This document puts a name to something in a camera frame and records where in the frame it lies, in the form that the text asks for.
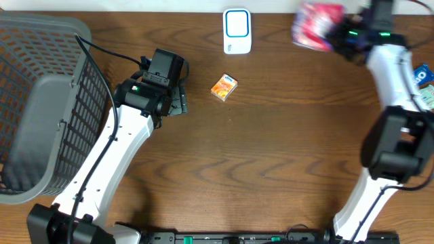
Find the basket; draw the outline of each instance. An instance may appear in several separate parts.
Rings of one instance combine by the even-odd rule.
[[[57,195],[95,144],[106,91],[73,18],[0,13],[0,203]]]

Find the device screen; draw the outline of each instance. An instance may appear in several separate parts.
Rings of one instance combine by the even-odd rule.
[[[226,33],[228,37],[246,37],[249,34],[248,14],[246,11],[226,13]]]

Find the blue package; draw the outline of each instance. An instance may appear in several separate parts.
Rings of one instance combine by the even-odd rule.
[[[414,70],[414,82],[418,86],[434,80],[434,74],[428,68],[428,64],[423,64]]]

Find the small orange package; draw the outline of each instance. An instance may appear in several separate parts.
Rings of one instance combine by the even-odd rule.
[[[238,81],[226,74],[211,88],[211,93],[223,100],[229,97],[229,94],[238,86]]]

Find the brown wooden surface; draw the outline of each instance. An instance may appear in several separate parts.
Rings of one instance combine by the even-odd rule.
[[[292,44],[293,15],[253,14],[252,51],[228,56],[221,14],[47,14],[84,21],[94,43],[115,52],[151,57],[159,47],[191,65],[189,113],[164,119],[138,151],[108,225],[213,232],[285,231],[298,223],[324,228],[347,201],[361,168],[361,141],[380,112],[375,84],[364,67]],[[412,41],[428,35],[431,25],[429,17],[397,19]],[[433,51],[432,45],[415,50],[414,65],[434,65]],[[136,71],[127,60],[92,53],[113,84]],[[239,80],[226,102],[210,94],[223,73]],[[396,230],[401,243],[432,243],[433,193],[431,186],[397,193],[372,230]],[[52,200],[0,206],[0,242],[27,243],[31,207]]]

